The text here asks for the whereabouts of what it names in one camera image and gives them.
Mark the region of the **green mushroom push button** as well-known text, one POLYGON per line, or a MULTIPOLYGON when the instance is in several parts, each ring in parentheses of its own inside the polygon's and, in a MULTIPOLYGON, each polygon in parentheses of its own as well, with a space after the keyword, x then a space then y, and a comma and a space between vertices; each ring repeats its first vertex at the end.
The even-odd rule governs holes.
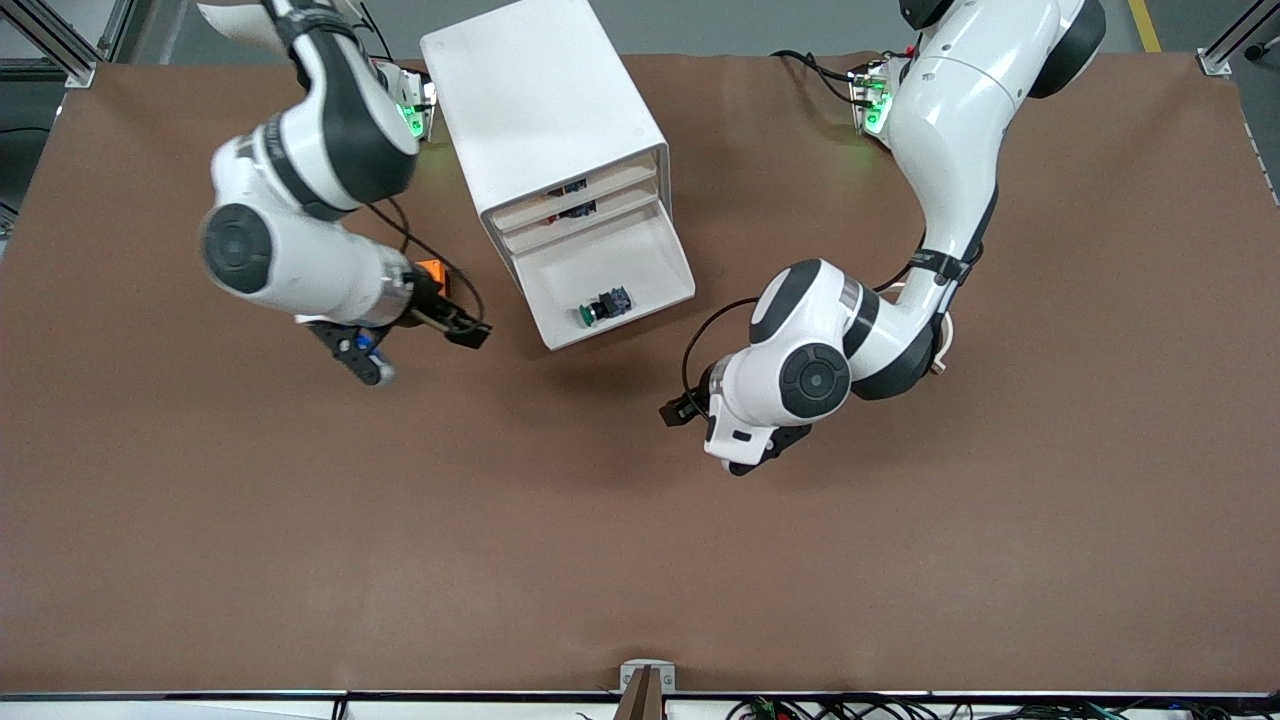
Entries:
POLYGON ((634 301, 625 287, 616 287, 604 293, 599 293, 595 300, 580 305, 579 315, 588 328, 603 320, 611 320, 631 313, 634 301))

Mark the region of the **aluminium frame profile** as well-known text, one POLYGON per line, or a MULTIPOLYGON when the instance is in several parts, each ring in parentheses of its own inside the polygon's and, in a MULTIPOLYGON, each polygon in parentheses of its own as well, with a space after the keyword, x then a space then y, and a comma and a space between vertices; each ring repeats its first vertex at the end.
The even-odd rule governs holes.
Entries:
POLYGON ((1242 53, 1248 61, 1258 61, 1280 46, 1280 35, 1254 40, 1279 12, 1280 0, 1251 0, 1251 5, 1208 47, 1197 49, 1196 58, 1202 72, 1210 77, 1229 77, 1233 73, 1231 56, 1242 53))
POLYGON ((140 0, 0 0, 0 81, 91 86, 123 53, 140 0))

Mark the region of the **grey metal bracket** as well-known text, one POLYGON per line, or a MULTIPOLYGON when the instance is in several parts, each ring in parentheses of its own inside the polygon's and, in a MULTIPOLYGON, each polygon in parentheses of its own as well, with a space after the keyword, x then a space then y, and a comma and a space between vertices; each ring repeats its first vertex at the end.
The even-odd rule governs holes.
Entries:
POLYGON ((653 669, 652 683, 660 688, 662 694, 676 692, 676 666, 671 661, 659 659, 631 659, 620 666, 620 693, 625 693, 632 676, 645 667, 653 669))

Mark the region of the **brown table cover sheet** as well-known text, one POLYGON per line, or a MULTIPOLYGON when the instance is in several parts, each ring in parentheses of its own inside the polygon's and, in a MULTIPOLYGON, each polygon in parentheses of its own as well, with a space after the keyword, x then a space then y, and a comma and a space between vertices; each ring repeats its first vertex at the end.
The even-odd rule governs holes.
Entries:
POLYGON ((402 197, 484 348, 360 384, 198 251, 289 67, 99 70, 0 263, 0 692, 1280 688, 1280 209, 1240 95, 1107 54, 1025 104, 943 375, 745 477, 666 428, 708 314, 911 254, 904 178, 778 59, 631 56, 698 293, 548 351, 451 147, 402 197))

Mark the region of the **white cabinet drawer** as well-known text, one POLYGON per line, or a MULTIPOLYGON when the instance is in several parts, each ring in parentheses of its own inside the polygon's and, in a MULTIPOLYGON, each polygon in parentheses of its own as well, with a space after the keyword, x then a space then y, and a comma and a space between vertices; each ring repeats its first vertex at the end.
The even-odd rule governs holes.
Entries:
POLYGON ((667 206, 627 201, 591 217, 532 223, 503 237, 509 268, 552 351, 690 300, 696 283, 667 206), (631 309, 586 323, 580 309, 625 290, 631 309))
MULTIPOLYGON (((568 193, 563 197, 552 197, 547 195, 549 190, 544 190, 535 192, 531 196, 509 205, 508 208, 497 209, 490 214, 492 224, 499 231, 508 231, 516 225, 534 222, 544 217, 554 217, 559 211, 575 208, 589 200, 599 199, 600 196, 621 190, 625 186, 649 178, 655 179, 655 177, 657 160, 652 152, 646 152, 581 177, 588 181, 588 187, 576 193, 568 193)), ((563 184, 581 178, 566 181, 563 184)))
POLYGON ((590 229, 603 222, 616 219, 627 211, 644 208, 659 199, 659 184, 655 179, 649 178, 594 199, 596 201, 596 211, 590 217, 557 219, 557 213, 554 217, 544 217, 516 225, 512 229, 502 231, 499 241, 506 251, 512 255, 531 252, 535 249, 564 240, 571 234, 590 229))

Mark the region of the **white drawer cabinet shell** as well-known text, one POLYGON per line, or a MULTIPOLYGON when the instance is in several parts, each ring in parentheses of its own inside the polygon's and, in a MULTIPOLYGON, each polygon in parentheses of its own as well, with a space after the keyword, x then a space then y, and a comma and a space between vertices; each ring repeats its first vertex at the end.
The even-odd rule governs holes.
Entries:
POLYGON ((476 214, 511 275, 497 209, 646 152, 671 205, 669 146, 589 0, 516 0, 419 46, 476 214))

